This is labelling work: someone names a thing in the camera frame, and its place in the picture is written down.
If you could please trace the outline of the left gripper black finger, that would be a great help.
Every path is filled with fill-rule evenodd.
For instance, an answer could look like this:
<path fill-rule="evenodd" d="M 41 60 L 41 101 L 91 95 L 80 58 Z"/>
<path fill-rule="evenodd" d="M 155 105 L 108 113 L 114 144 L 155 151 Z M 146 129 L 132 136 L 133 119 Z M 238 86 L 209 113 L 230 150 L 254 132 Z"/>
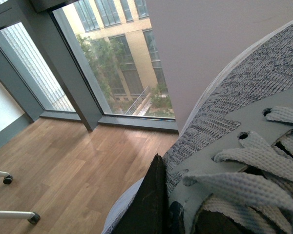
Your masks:
<path fill-rule="evenodd" d="M 166 169 L 156 154 L 138 189 L 113 234 L 165 234 L 167 232 Z"/>

